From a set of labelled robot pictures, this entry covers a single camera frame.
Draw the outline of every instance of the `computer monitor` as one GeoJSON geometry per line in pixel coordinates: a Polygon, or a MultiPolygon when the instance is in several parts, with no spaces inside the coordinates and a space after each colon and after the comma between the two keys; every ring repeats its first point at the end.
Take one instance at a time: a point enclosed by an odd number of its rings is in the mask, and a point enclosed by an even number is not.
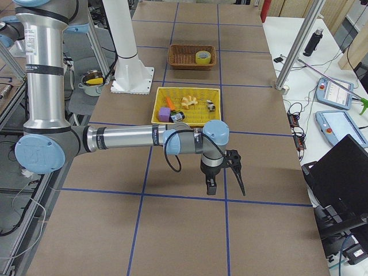
{"type": "MultiPolygon", "coordinates": [[[[368,153],[350,135],[309,171],[308,185],[322,207],[331,205],[343,221],[368,213],[368,153]]],[[[350,231],[368,252],[368,225],[350,231]]]]}

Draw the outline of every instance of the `white table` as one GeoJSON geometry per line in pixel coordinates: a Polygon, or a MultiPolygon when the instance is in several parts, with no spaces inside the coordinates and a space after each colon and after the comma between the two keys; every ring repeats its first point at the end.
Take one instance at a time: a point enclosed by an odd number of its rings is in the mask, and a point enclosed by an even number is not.
{"type": "MultiPolygon", "coordinates": [[[[281,17],[267,17],[266,22],[263,24],[264,32],[266,33],[267,42],[270,48],[270,53],[273,58],[279,57],[281,54],[287,56],[290,48],[293,45],[295,37],[300,29],[303,22],[303,18],[281,18],[281,17]]],[[[323,20],[318,19],[312,28],[310,35],[302,48],[304,50],[310,36],[318,28],[324,29],[323,38],[317,46],[317,50],[312,53],[310,57],[306,57],[300,53],[300,58],[307,62],[308,64],[324,64],[325,62],[333,59],[337,53],[341,53],[338,45],[336,44],[333,36],[329,32],[323,20]]],[[[364,88],[357,80],[353,71],[341,70],[338,66],[338,61],[342,55],[337,59],[332,61],[331,65],[329,63],[323,66],[315,66],[315,69],[325,72],[328,76],[343,79],[355,84],[354,92],[365,98],[368,98],[367,93],[364,88]]],[[[295,67],[302,66],[300,63],[295,63],[295,67]]],[[[276,74],[279,74],[279,70],[282,68],[281,63],[274,63],[274,68],[276,74]]],[[[289,74],[287,78],[286,85],[290,87],[290,91],[283,96],[283,98],[289,101],[291,104],[295,102],[302,103],[305,106],[308,103],[308,93],[313,90],[318,80],[321,76],[308,68],[303,68],[302,70],[293,71],[289,74]]],[[[322,156],[324,156],[332,146],[323,137],[319,126],[315,120],[315,112],[320,110],[335,110],[335,108],[325,105],[319,102],[313,102],[314,91],[310,93],[311,102],[305,108],[305,111],[301,113],[299,124],[307,131],[306,135],[306,150],[304,151],[304,158],[301,164],[309,163],[312,161],[318,161],[322,156]]],[[[285,101],[285,109],[288,110],[290,104],[285,101]]],[[[299,106],[295,106],[291,111],[299,111],[299,106]]],[[[365,127],[368,125],[368,111],[364,115],[360,116],[362,107],[359,102],[354,102],[351,109],[348,111],[349,115],[355,121],[357,126],[365,127]]],[[[365,137],[368,137],[368,128],[363,129],[362,133],[365,137]]],[[[338,268],[330,270],[332,276],[338,275],[338,268]]],[[[366,276],[368,275],[368,259],[363,262],[350,266],[347,263],[342,264],[342,275],[344,276],[366,276]]]]}

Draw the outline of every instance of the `orange carrot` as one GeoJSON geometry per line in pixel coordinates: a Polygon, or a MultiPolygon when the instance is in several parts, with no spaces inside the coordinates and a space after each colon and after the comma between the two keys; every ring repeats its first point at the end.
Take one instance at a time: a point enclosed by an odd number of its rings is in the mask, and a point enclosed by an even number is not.
{"type": "Polygon", "coordinates": [[[166,106],[170,108],[171,111],[175,110],[175,105],[172,103],[172,100],[169,96],[166,96],[166,106]]]}

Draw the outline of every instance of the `brown wicker tray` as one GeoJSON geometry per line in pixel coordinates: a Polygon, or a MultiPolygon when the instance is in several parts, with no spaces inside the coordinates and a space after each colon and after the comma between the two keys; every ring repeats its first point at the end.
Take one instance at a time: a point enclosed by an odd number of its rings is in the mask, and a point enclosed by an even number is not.
{"type": "Polygon", "coordinates": [[[170,45],[168,50],[168,63],[177,70],[211,70],[216,64],[216,51],[214,46],[201,45],[170,45]],[[211,54],[209,64],[197,64],[196,53],[208,51],[211,54]]]}

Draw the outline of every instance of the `yellow basket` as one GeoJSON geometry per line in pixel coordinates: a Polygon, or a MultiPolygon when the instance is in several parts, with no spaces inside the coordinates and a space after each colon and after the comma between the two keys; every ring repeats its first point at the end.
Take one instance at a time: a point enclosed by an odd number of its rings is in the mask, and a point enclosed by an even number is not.
{"type": "Polygon", "coordinates": [[[221,119],[221,97],[220,89],[213,88],[195,88],[195,87],[158,87],[156,93],[156,101],[151,122],[153,124],[172,124],[170,122],[159,121],[160,108],[166,107],[166,96],[169,96],[176,107],[176,111],[182,111],[185,115],[185,122],[191,127],[202,127],[210,120],[221,119]],[[181,106],[184,96],[196,97],[198,104],[190,105],[189,109],[181,106]],[[209,112],[207,108],[207,100],[213,102],[216,110],[209,112]]]}

